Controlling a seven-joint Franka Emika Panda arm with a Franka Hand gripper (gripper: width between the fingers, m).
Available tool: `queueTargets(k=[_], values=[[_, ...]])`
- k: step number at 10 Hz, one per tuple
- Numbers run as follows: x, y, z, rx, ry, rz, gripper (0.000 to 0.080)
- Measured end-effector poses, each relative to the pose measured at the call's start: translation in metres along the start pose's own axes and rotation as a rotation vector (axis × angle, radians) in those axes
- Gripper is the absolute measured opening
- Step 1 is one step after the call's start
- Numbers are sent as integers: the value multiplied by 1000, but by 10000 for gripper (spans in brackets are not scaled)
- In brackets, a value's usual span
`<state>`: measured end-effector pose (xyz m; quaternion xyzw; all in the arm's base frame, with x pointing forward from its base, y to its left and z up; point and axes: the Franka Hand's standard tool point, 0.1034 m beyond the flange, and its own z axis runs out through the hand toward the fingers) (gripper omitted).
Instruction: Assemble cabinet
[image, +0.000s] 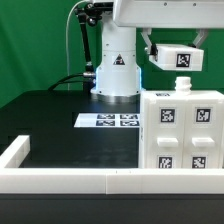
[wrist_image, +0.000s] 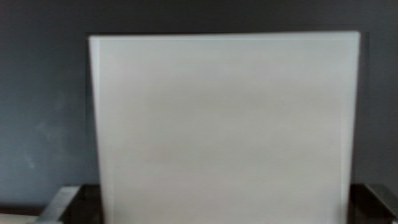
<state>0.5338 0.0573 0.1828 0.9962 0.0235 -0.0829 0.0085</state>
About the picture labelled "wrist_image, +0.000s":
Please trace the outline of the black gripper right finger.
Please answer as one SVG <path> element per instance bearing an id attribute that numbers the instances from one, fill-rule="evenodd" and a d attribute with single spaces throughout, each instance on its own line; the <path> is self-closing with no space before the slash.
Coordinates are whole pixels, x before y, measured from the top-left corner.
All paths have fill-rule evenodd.
<path id="1" fill-rule="evenodd" d="M 350 185 L 348 224 L 398 224 L 398 196 L 384 185 Z"/>

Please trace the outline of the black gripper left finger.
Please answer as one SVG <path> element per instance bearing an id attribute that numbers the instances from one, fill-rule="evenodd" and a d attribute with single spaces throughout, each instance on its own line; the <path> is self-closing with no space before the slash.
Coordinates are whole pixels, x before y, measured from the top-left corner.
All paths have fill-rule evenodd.
<path id="1" fill-rule="evenodd" d="M 98 185 L 60 188 L 37 217 L 37 224 L 105 224 Z"/>

